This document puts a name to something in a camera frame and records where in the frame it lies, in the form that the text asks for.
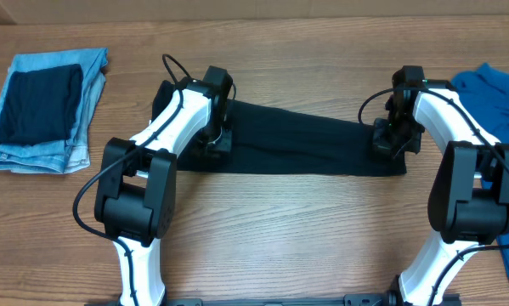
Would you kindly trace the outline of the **folded dark navy shirt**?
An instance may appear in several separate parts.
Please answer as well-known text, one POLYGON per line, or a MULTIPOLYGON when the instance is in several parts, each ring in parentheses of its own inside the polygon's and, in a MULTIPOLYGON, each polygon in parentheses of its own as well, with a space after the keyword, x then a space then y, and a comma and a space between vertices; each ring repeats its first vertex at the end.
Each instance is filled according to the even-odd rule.
POLYGON ((67 140, 82 93, 79 64, 12 74, 0 113, 0 145, 67 140))

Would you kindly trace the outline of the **black t-shirt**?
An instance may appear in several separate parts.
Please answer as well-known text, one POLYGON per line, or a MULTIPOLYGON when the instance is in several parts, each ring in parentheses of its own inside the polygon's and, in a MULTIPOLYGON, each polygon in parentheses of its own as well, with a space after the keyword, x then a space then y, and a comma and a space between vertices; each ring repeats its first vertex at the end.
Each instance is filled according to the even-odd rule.
POLYGON ((406 174, 404 156, 379 156, 373 129, 356 122, 311 116, 234 101, 228 155, 204 158, 188 144, 180 171, 241 174, 329 174, 389 177, 406 174))

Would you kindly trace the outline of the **folded light blue jeans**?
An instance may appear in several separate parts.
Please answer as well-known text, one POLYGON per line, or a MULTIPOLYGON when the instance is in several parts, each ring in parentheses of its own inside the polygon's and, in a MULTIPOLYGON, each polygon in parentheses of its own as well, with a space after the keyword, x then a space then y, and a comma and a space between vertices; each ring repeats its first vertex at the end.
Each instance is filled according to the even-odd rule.
POLYGON ((1 171, 66 174, 89 167, 88 127, 105 86, 102 70, 108 63, 107 53, 106 48, 85 48, 14 56, 0 95, 0 113, 9 79, 16 71, 38 71, 79 64, 83 73, 82 93, 76 110, 76 121, 67 140, 34 145, 0 144, 1 171))

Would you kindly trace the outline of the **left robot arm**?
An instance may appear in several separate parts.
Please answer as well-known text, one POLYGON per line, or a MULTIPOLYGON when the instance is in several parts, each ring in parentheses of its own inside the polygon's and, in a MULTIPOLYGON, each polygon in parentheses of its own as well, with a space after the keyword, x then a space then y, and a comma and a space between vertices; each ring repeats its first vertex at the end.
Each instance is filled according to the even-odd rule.
POLYGON ((119 254, 119 305, 163 305, 161 238, 174 214, 178 159, 196 161, 229 155, 231 75, 211 66, 201 80, 183 78, 154 102, 149 126, 130 139, 105 146, 94 217, 119 254))

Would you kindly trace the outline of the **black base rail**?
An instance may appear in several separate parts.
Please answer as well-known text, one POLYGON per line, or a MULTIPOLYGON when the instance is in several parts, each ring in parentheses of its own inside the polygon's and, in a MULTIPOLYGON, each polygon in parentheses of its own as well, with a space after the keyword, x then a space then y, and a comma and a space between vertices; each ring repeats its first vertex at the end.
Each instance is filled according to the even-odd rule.
POLYGON ((344 297, 334 298, 292 298, 282 300, 227 300, 203 301, 199 298, 171 299, 166 306, 383 306, 399 305, 388 294, 347 294, 344 297))

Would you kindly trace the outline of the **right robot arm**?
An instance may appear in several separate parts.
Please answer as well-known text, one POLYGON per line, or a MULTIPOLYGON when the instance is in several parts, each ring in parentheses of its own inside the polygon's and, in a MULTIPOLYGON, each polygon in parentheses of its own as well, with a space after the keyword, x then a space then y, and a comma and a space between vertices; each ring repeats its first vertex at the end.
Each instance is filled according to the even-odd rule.
POLYGON ((427 202, 432 231, 380 305, 458 305, 445 290, 467 261, 499 249, 509 233, 509 144, 484 130, 450 82, 405 65, 392 76, 387 118, 374 121, 372 151, 388 160, 418 153, 429 132, 442 161, 427 202))

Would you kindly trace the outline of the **blue t-shirt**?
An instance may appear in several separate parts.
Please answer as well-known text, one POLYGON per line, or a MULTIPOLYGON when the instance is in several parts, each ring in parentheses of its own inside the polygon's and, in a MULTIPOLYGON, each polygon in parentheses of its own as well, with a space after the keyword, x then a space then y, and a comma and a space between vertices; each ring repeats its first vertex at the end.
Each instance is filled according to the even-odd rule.
MULTIPOLYGON (((463 71, 451 81, 461 103, 474 119, 501 143, 509 144, 509 74, 480 65, 475 71, 463 71)), ((509 243, 509 234, 497 238, 509 243)), ((509 249, 501 251, 509 280, 509 249)))

